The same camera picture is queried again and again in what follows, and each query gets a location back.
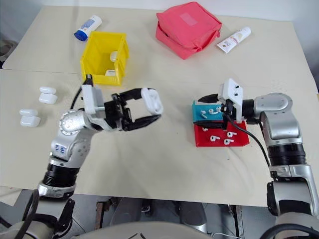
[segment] white tube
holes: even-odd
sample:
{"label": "white tube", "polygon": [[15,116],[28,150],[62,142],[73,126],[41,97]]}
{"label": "white tube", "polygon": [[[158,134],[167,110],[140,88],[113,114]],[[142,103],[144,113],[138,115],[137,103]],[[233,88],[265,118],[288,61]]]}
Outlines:
{"label": "white tube", "polygon": [[74,36],[81,41],[85,41],[91,31],[94,31],[101,23],[102,20],[98,16],[93,15],[74,33]]}
{"label": "white tube", "polygon": [[232,34],[230,37],[226,38],[222,42],[218,43],[217,46],[224,52],[228,53],[236,45],[242,42],[251,33],[250,27],[246,26],[239,31]]}

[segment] metal frame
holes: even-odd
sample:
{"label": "metal frame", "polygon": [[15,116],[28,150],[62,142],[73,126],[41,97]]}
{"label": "metal frame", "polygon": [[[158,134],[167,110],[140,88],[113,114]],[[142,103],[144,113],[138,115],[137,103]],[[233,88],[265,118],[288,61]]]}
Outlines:
{"label": "metal frame", "polygon": [[243,210],[242,206],[229,205],[229,210],[234,217],[236,236],[239,238],[245,239],[244,224],[243,224],[243,217],[242,217],[242,210]]}
{"label": "metal frame", "polygon": [[111,197],[109,200],[105,202],[96,203],[94,230],[102,228],[104,212],[108,212],[111,206],[117,207],[117,204],[118,204],[117,197]]}

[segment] black wire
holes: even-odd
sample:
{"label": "black wire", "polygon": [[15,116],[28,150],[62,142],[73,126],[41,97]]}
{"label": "black wire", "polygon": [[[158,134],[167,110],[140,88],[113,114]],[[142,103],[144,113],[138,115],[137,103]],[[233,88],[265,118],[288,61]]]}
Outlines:
{"label": "black wire", "polygon": [[23,216],[22,216],[22,221],[25,221],[26,216],[28,216],[28,213],[29,213],[29,210],[30,210],[30,207],[31,207],[31,204],[32,204],[32,199],[33,199],[33,197],[30,196],[29,201],[28,201],[28,203],[27,203],[27,205],[25,206],[25,209],[24,209],[24,213],[23,213]]}
{"label": "black wire", "polygon": [[308,233],[311,237],[319,238],[319,232],[312,228],[308,228],[298,224],[279,224],[265,231],[260,239],[272,239],[278,233],[287,230],[301,231],[304,233]]}
{"label": "black wire", "polygon": [[261,130],[261,132],[263,133],[263,135],[264,135],[264,127],[263,127],[263,125],[261,124],[261,121],[259,121],[258,122],[258,124],[259,124],[259,127],[260,127],[260,130]]}
{"label": "black wire", "polygon": [[37,189],[34,189],[31,196],[32,196],[32,205],[31,205],[30,213],[27,214],[24,220],[24,223],[22,224],[20,230],[18,231],[14,239],[22,239],[24,237],[24,234],[28,230],[32,220],[34,219],[36,209],[38,208],[38,204],[39,204],[39,198],[40,198],[39,191]]}
{"label": "black wire", "polygon": [[69,223],[69,226],[68,226],[67,230],[64,233],[60,234],[60,235],[55,235],[53,237],[53,239],[58,239],[58,238],[61,238],[61,237],[64,237],[65,235],[67,235],[67,233],[71,230],[72,224],[73,224],[73,218],[71,218],[71,221]]}
{"label": "black wire", "polygon": [[266,154],[266,152],[265,152],[265,150],[264,150],[262,144],[261,144],[260,141],[258,140],[258,138],[256,138],[255,135],[253,135],[251,132],[249,132],[249,131],[247,131],[247,130],[244,130],[243,128],[241,128],[241,127],[239,127],[238,125],[236,125],[236,124],[233,122],[233,120],[230,118],[229,115],[226,115],[226,114],[225,114],[225,116],[226,116],[226,118],[228,119],[228,121],[229,121],[236,129],[238,129],[238,130],[240,130],[240,131],[242,131],[242,132],[248,134],[249,136],[251,136],[251,137],[257,142],[258,146],[260,147],[261,151],[263,152],[263,155],[264,155],[264,157],[265,157],[266,163],[267,163],[267,165],[268,165],[268,167],[269,167],[269,166],[270,166],[270,163],[269,163],[269,161],[268,161],[267,154]]}
{"label": "black wire", "polygon": [[[83,82],[83,85],[86,85],[87,83],[87,79]],[[82,91],[82,86],[80,86],[80,88],[78,89],[77,93],[75,94],[74,98],[73,98],[73,101],[72,101],[72,104],[71,104],[71,107],[70,107],[70,110],[72,110],[74,108],[74,105],[75,105],[75,102],[76,100],[78,99],[80,93]]]}
{"label": "black wire", "polygon": [[8,223],[3,217],[0,216],[0,224],[4,225],[6,228],[11,227],[12,225]]}

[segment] earbud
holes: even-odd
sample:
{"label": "earbud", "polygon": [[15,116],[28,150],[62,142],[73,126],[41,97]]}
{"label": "earbud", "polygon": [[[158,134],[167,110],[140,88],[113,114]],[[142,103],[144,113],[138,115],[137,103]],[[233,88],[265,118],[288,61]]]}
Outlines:
{"label": "earbud", "polygon": [[210,141],[212,141],[212,142],[215,142],[217,139],[220,139],[220,137],[214,136],[214,135],[212,135],[212,136],[210,137]]}
{"label": "earbud", "polygon": [[237,135],[235,132],[227,132],[227,137],[231,138],[233,135]]}
{"label": "earbud", "polygon": [[234,141],[232,139],[228,139],[228,138],[224,140],[225,145],[229,145],[230,142],[234,142]]}
{"label": "earbud", "polygon": [[47,86],[40,87],[41,95],[39,101],[45,104],[54,104],[58,97],[55,95],[56,89]]}
{"label": "earbud", "polygon": [[20,125],[23,127],[37,127],[41,118],[37,117],[38,111],[33,109],[21,109],[19,111],[21,117]]}
{"label": "earbud", "polygon": [[201,115],[203,118],[207,119],[207,116],[206,116],[205,114],[206,114],[206,111],[200,111],[200,115]]}
{"label": "earbud", "polygon": [[216,112],[214,112],[214,110],[213,109],[209,109],[209,111],[208,111],[208,113],[210,114],[210,115],[215,115],[215,114],[218,114],[218,113],[220,113],[220,107],[219,107],[219,111],[218,111],[218,109],[216,108]]}

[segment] table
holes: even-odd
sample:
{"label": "table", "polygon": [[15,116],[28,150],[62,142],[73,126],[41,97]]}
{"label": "table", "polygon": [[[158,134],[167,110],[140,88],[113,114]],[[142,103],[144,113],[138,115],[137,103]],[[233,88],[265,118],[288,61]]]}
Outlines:
{"label": "table", "polygon": [[[192,101],[216,93],[229,77],[244,87],[246,99],[273,91],[292,97],[319,185],[319,130],[313,127],[319,117],[316,85],[292,24],[219,16],[224,23],[220,40],[246,25],[252,35],[227,55],[215,46],[216,40],[181,60],[155,39],[155,12],[94,7],[41,10],[5,62],[6,70],[0,71],[0,184],[34,188],[43,178],[57,122],[81,82],[78,61],[85,43],[72,34],[97,14],[104,21],[99,30],[126,32],[130,48],[123,85],[101,86],[105,100],[111,93],[153,87],[159,91],[164,114],[140,130],[95,135],[78,174],[76,193],[266,206],[266,183],[271,179],[254,141],[243,148],[195,147]],[[61,26],[59,35],[47,29],[53,23]],[[38,102],[40,86],[57,88],[57,104]],[[129,104],[133,117],[144,113],[140,103]],[[38,109],[40,126],[21,127],[21,108]],[[262,139],[258,127],[248,129]]]}

